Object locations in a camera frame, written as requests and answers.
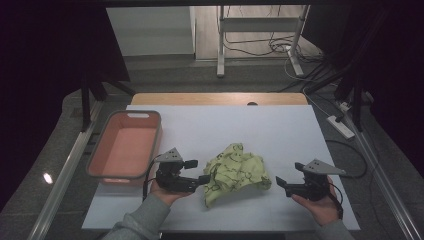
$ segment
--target gray sleeve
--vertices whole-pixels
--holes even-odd
[[[354,240],[342,220],[337,220],[318,228],[317,235],[321,240]]]
[[[116,223],[103,239],[159,239],[159,227],[169,212],[168,205],[153,194],[149,194],[135,212],[125,214],[123,221]]]

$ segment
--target green cloth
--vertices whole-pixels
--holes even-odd
[[[258,189],[271,188],[271,180],[264,167],[262,157],[243,153],[243,144],[230,144],[222,153],[210,160],[203,169],[211,180],[205,185],[205,204],[212,204],[219,197],[236,192],[242,187],[253,184]]]

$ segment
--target power strip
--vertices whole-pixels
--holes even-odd
[[[353,139],[355,137],[355,134],[350,131],[349,128],[346,127],[342,122],[336,122],[336,116],[330,116],[327,118],[327,121],[333,125],[333,127],[336,128],[337,131],[339,131],[340,134],[343,135],[347,140]]]

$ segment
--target gray floor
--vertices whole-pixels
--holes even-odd
[[[226,66],[226,76],[216,78],[215,62],[196,62],[184,57],[127,58],[131,82],[126,83],[138,92],[272,92],[278,91],[294,80],[284,70],[284,60],[232,61]],[[314,65],[304,64],[306,72]],[[99,132],[111,111],[124,109],[130,97],[122,91],[105,85],[110,96],[105,101],[94,132]],[[299,91],[302,84],[287,92]],[[325,98],[332,98],[334,86],[319,91]],[[317,95],[311,98],[329,114],[338,114],[328,101]],[[79,134],[81,127],[81,98],[79,92],[66,97],[63,113],[51,138],[40,153],[36,163],[12,199],[0,214],[0,239],[26,239],[30,233],[52,185],[46,184],[43,174],[57,179],[63,164]],[[326,139],[338,140],[357,147],[355,141],[346,142],[325,120],[326,114],[314,107],[318,122]],[[379,166],[390,177],[416,225],[424,231],[424,181],[396,144],[369,113],[362,109],[362,123],[379,154]],[[81,225],[89,207],[97,182],[85,173],[85,165],[92,148],[86,147],[73,179],[59,206],[46,239],[98,239],[101,232],[82,231]],[[349,148],[329,143],[335,164],[348,172],[359,173],[363,168],[360,157]],[[364,178],[343,180],[361,231],[353,232],[356,239],[406,239],[389,205],[373,181],[373,171]],[[279,239],[281,236],[269,236]],[[286,239],[314,239],[313,233],[287,234]]]

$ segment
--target wall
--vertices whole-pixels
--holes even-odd
[[[193,54],[194,8],[109,8],[123,56]]]

